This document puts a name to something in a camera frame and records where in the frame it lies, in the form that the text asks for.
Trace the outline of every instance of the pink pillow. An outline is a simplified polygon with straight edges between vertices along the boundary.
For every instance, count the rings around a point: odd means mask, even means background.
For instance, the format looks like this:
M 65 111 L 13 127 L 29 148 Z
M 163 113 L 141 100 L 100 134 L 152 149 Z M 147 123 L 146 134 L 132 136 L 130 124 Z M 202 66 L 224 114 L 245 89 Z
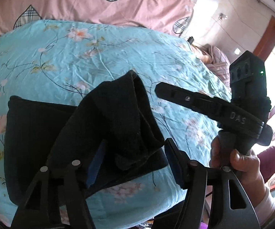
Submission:
M 0 0 L 0 35 L 39 19 L 146 27 L 180 36 L 191 0 Z
M 208 48 L 208 53 L 212 57 L 212 62 L 205 64 L 230 90 L 230 61 L 227 56 L 215 46 Z

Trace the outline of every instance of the person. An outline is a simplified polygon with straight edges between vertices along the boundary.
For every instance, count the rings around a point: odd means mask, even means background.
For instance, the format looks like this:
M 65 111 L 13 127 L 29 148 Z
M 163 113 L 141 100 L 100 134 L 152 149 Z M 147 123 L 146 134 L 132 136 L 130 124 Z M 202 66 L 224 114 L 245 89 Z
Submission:
M 212 141 L 210 155 L 210 167 L 219 168 L 220 142 L 218 137 Z M 237 150 L 233 150 L 230 163 L 235 170 L 243 172 L 239 181 L 254 207 L 259 224 L 262 227 L 266 226 L 275 218 L 275 203 L 260 172 L 260 159 L 256 155 L 244 156 Z
M 275 146 L 269 147 L 257 155 L 260 160 L 260 172 L 264 178 L 264 182 L 268 180 L 275 173 Z

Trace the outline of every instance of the black fabric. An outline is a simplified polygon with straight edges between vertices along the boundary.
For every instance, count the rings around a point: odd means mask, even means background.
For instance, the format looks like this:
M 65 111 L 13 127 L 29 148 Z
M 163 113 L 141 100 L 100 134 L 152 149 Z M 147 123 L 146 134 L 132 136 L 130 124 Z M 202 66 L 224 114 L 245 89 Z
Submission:
M 18 96 L 10 98 L 8 107 L 4 171 L 9 198 L 19 205 L 77 107 L 29 101 Z
M 86 95 L 60 132 L 47 165 L 63 168 L 78 159 L 87 170 L 103 139 L 106 155 L 96 182 L 84 190 L 85 197 L 168 165 L 161 149 L 164 137 L 134 71 L 103 82 Z M 86 178 L 81 172 L 79 180 L 85 183 Z
M 44 165 L 61 168 L 79 159 L 85 197 L 168 165 L 163 136 L 133 71 L 103 82 L 78 107 L 17 96 L 8 106 L 4 168 L 9 198 L 16 205 Z M 95 184 L 87 189 L 86 170 L 102 139 L 108 142 L 106 155 Z
M 167 211 L 158 214 L 153 220 L 152 229 L 173 229 L 180 216 L 184 201 L 179 202 Z

